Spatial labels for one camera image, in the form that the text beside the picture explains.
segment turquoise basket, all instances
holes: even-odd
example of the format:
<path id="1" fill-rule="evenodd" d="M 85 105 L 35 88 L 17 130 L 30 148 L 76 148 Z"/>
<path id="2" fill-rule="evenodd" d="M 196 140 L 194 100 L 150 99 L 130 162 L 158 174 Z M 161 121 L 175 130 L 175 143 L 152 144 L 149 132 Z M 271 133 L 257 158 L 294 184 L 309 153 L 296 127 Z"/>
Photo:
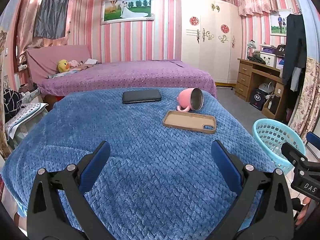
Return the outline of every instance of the turquoise basket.
<path id="1" fill-rule="evenodd" d="M 303 155 L 306 149 L 299 135 L 287 125 L 273 119 L 259 119 L 252 127 L 254 139 L 284 174 L 292 170 L 293 165 L 281 154 L 281 146 L 288 142 Z"/>

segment black and white cushion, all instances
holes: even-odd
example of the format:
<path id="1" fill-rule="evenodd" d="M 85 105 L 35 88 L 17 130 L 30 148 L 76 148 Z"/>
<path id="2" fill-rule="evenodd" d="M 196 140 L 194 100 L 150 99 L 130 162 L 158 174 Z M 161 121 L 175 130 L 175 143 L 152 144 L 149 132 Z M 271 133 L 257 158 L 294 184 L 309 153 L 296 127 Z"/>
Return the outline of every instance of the black and white cushion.
<path id="1" fill-rule="evenodd" d="M 20 110 L 22 95 L 11 89 L 5 89 L 3 98 L 5 121 L 8 122 L 10 118 L 14 117 Z"/>

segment wedding dress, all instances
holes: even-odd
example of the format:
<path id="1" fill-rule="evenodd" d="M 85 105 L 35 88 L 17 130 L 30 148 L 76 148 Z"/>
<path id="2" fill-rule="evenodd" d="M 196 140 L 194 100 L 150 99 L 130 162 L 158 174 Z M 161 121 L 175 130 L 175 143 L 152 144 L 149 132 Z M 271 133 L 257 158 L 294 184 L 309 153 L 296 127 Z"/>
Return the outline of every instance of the wedding dress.
<path id="1" fill-rule="evenodd" d="M 135 13 L 130 11 L 126 6 L 123 8 L 121 18 L 136 18 L 136 17 L 145 17 L 148 16 L 147 13 Z"/>

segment human hand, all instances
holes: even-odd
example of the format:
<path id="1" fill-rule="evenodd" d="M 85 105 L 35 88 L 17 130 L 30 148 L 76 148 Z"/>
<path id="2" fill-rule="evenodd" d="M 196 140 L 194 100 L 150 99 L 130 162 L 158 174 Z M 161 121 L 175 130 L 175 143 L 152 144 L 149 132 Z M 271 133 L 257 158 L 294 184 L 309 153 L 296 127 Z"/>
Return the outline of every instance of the human hand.
<path id="1" fill-rule="evenodd" d="M 299 213 L 299 215 L 297 216 L 297 222 L 296 225 L 300 225 L 303 221 L 304 216 L 306 215 L 307 209 L 309 207 L 309 203 L 311 201 L 311 198 L 309 197 L 305 197 L 302 201 L 303 204 L 305 204 L 305 206 L 302 208 L 301 212 Z"/>

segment bed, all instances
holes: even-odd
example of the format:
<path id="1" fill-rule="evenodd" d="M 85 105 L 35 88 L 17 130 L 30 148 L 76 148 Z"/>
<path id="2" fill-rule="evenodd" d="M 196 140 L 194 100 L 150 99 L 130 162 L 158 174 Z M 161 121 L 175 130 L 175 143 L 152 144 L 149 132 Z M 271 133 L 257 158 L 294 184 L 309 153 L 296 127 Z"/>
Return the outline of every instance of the bed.
<path id="1" fill-rule="evenodd" d="M 213 78 L 177 60 L 112 62 L 95 65 L 69 76 L 47 79 L 56 74 L 61 59 L 85 62 L 90 58 L 85 45 L 27 49 L 26 58 L 33 82 L 43 95 L 66 96 L 73 92 L 124 87 L 198 87 L 216 97 Z"/>
<path id="2" fill-rule="evenodd" d="M 208 92 L 199 113 L 216 117 L 214 134 L 162 125 L 181 88 L 159 88 L 161 101 L 129 105 L 121 101 L 126 90 L 133 89 L 72 93 L 57 102 L 6 160 L 1 174 L 8 190 L 25 212 L 39 168 L 62 170 L 106 140 L 111 157 L 84 196 L 111 234 L 118 240 L 205 239 L 235 198 L 211 157 L 211 143 L 219 139 L 259 170 L 273 171 L 271 159 Z"/>

